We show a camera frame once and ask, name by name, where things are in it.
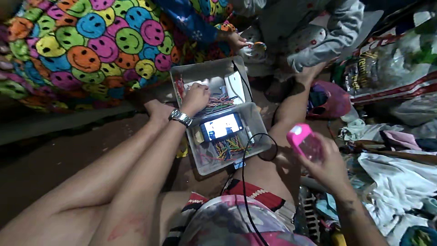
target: silver watch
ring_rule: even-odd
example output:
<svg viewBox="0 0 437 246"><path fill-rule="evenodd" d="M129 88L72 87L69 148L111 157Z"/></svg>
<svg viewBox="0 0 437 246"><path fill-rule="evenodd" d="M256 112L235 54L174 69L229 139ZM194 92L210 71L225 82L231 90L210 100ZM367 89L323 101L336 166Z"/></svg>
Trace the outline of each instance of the silver watch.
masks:
<svg viewBox="0 0 437 246"><path fill-rule="evenodd" d="M184 124L186 127L189 127L191 122L193 122L193 120L188 117L188 115L182 113L178 109L173 109L170 116L168 117L168 120L177 120Z"/></svg>

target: concrete floor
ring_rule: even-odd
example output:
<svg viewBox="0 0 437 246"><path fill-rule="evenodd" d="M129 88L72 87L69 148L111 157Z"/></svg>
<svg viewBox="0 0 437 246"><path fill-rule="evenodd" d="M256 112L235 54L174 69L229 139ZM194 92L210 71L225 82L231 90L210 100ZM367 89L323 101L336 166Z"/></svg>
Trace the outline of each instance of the concrete floor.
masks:
<svg viewBox="0 0 437 246"><path fill-rule="evenodd" d="M277 104L267 101L261 91L252 89L252 92L269 129ZM19 157L0 157L0 227L62 181L132 136L147 120L147 115L137 114L83 134L51 139ZM340 124L336 121L332 128L338 129ZM310 125L315 131L330 136L326 121L312 121ZM220 193L227 178L225 170L209 176L199 175L194 162L187 156L175 161L164 190L194 191L213 197Z"/></svg>

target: plastic storage box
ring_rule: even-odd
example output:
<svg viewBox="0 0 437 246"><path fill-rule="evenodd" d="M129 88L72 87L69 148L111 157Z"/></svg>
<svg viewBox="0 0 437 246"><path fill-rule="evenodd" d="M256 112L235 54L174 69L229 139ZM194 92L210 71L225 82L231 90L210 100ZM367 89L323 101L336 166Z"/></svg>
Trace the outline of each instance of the plastic storage box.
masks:
<svg viewBox="0 0 437 246"><path fill-rule="evenodd" d="M178 77L183 78L184 84L198 82L207 85L210 88L211 93L221 93L220 87L225 85L225 75L234 72L232 61L234 61L241 76L247 82L248 79L243 60L239 56L234 56L221 60L173 67L170 70L170 75L175 93L177 94L175 80ZM267 133L256 104L250 101L250 88L247 88L246 85L243 84L243 91L246 101L245 103L237 104L233 107L206 116L196 117L193 119L190 128L187 129L191 152L200 175L207 175L230 164L240 163L243 158L243 154L239 154L232 156L232 159L230 160L218 160L218 155L212 142L199 143L198 141L198 138L201 135L199 127L200 123L237 112L240 115L244 129L238 131L236 135L244 146L246 146L247 141L251 136L257 133ZM179 106L181 106L180 99L178 97L176 98ZM270 149L271 146L272 141L269 137L262 135L256 136L251 144L251 149L246 153L246 157L266 151Z"/></svg>

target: plastic bag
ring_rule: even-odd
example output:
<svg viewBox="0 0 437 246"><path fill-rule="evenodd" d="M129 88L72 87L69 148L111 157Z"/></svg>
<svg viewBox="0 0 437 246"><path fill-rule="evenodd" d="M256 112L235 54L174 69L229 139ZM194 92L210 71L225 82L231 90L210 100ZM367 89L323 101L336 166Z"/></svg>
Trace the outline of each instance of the plastic bag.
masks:
<svg viewBox="0 0 437 246"><path fill-rule="evenodd" d="M342 87L354 104L414 98L437 91L437 17L388 36L346 62Z"/></svg>

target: hand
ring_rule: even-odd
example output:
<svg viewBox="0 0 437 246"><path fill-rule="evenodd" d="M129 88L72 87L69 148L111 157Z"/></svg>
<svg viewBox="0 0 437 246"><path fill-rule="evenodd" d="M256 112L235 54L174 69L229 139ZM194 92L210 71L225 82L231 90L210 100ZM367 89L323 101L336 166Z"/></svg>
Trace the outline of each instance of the hand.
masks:
<svg viewBox="0 0 437 246"><path fill-rule="evenodd" d="M336 143L315 133L323 148L323 162L314 163L304 156L299 155L302 165L310 172L320 184L328 189L333 196L338 196L350 191L352 186L347 176L346 164L340 155Z"/></svg>
<svg viewBox="0 0 437 246"><path fill-rule="evenodd" d="M227 41L229 46L231 46L231 49L235 53L238 52L241 48L249 46L249 44L246 43L247 39L242 38L236 32L232 32L230 35L228 35Z"/></svg>
<svg viewBox="0 0 437 246"><path fill-rule="evenodd" d="M194 83L185 94L180 111L193 117L206 107L210 95L208 86Z"/></svg>

